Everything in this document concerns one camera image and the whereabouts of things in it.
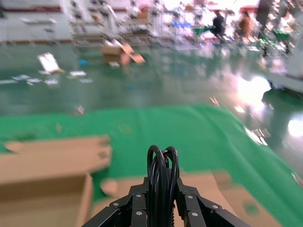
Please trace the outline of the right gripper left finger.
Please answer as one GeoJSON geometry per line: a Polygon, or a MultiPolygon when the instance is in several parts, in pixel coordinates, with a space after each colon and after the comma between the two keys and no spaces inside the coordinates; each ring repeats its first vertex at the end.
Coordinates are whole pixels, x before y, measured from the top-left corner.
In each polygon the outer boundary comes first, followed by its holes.
{"type": "Polygon", "coordinates": [[[146,227],[148,178],[143,183],[130,187],[124,197],[109,203],[95,216],[91,217],[84,227],[146,227]]]}

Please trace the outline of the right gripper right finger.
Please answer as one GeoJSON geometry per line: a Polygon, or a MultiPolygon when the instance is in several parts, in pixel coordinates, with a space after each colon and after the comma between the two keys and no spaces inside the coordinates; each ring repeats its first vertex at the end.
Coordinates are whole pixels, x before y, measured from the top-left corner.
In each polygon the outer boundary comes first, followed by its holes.
{"type": "Polygon", "coordinates": [[[249,225],[223,209],[219,204],[202,197],[197,188],[177,179],[176,204],[186,227],[248,227],[249,225]]]}

